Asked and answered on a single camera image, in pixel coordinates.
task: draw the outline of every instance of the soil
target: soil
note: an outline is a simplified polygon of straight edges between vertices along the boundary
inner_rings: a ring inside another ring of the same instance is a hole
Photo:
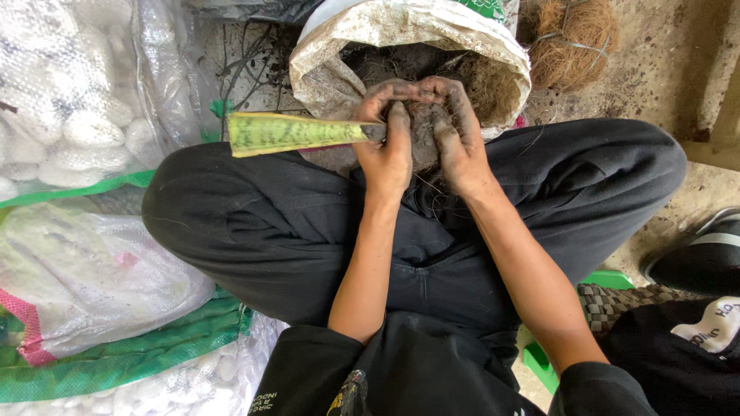
[[[340,57],[366,87],[371,87],[393,78],[419,81],[427,76],[442,75],[445,64],[463,53],[423,43],[375,47],[350,42],[342,49]]]
[[[503,124],[518,107],[520,91],[512,87],[517,76],[506,64],[471,52],[460,59],[457,71],[482,127]]]
[[[366,87],[371,87],[393,78],[409,81],[419,81],[432,75],[456,78],[451,67],[456,63],[454,59],[463,53],[461,50],[441,50],[423,43],[375,47],[351,42],[340,52],[340,57]],[[414,102],[404,104],[411,116],[414,172],[419,173],[435,167],[440,157],[434,143],[431,105]]]
[[[350,42],[340,52],[340,57],[366,87],[393,78],[418,81],[432,75],[461,81],[483,127],[504,124],[515,110],[513,106],[519,103],[519,88],[514,87],[517,76],[502,62],[475,52],[441,50],[423,43],[375,47]],[[409,113],[416,152],[414,168],[433,166],[437,149],[431,122],[422,122],[427,110]]]

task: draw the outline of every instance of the hand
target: hand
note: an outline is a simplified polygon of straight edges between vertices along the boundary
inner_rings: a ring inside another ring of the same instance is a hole
[[[488,165],[480,122],[463,84],[430,76],[417,85],[444,100],[441,108],[435,106],[432,122],[447,185],[463,198],[479,195],[496,179]]]
[[[388,112],[386,141],[352,145],[365,173],[366,199],[399,202],[411,180],[411,119],[401,101]]]
[[[386,141],[368,141],[352,146],[367,180],[366,194],[380,201],[400,202],[411,180],[411,119],[401,101],[441,103],[434,92],[416,84],[392,79],[368,89],[355,112],[358,121],[382,121],[389,106]]]

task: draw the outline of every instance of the black pants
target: black pants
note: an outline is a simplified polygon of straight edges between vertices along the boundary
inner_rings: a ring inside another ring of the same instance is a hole
[[[573,284],[666,204],[686,169],[681,147],[639,121],[528,127],[485,148],[509,200]],[[298,152],[233,158],[227,143],[202,144],[165,159],[143,213],[160,244],[247,306],[321,325],[363,197],[360,170],[348,180]],[[387,305],[486,333],[519,323],[470,212],[443,184],[416,179],[403,199]]]

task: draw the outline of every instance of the shoe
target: shoe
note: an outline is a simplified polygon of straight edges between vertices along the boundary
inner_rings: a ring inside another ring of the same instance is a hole
[[[740,295],[740,207],[718,212],[696,233],[646,257],[654,284],[701,295]]]

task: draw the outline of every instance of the coconut husk bundle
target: coconut husk bundle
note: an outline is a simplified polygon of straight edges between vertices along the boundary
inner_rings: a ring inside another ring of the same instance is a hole
[[[608,0],[547,0],[536,35],[529,50],[534,86],[577,91],[604,72],[619,26]]]

